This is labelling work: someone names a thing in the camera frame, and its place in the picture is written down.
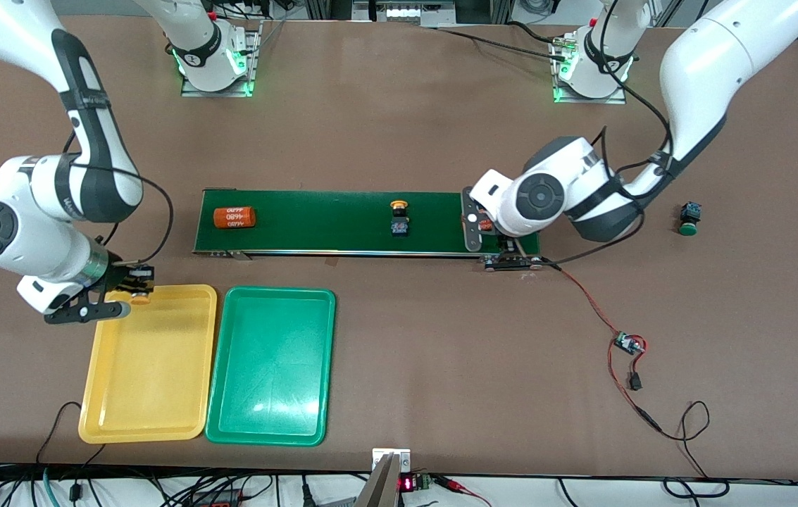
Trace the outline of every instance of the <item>green cap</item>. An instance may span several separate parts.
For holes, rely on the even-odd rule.
[[[696,229],[696,224],[691,224],[689,222],[683,222],[681,227],[678,229],[678,232],[681,235],[696,235],[698,233],[698,229]]]

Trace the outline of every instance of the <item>yellow tray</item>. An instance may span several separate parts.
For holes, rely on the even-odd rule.
[[[111,292],[109,301],[129,295]],[[208,417],[218,295],[208,285],[154,288],[151,303],[95,329],[80,437],[90,444],[186,440]]]

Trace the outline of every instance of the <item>plastic tray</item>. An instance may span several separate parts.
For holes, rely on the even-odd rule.
[[[227,293],[208,440],[321,443],[327,431],[335,302],[326,289],[234,287]]]
[[[108,299],[126,301],[112,292]],[[208,285],[155,287],[151,303],[100,321],[80,414],[90,444],[186,440],[208,413],[218,295]]]

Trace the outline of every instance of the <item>white bracket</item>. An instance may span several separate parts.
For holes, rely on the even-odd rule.
[[[377,464],[384,455],[389,453],[396,453],[399,455],[399,465],[401,465],[402,474],[411,472],[411,449],[373,449],[372,460],[370,460],[370,469],[377,468]]]

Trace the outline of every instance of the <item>green conveyor belt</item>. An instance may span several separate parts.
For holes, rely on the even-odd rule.
[[[408,202],[408,237],[390,232],[389,203]],[[218,229],[216,208],[253,206],[255,227]],[[521,238],[529,254],[540,252],[536,234]],[[303,192],[303,190],[206,189],[201,203],[196,254],[241,251],[254,256],[428,256],[497,254],[496,237],[485,235],[478,253],[464,248],[461,198],[452,192]]]

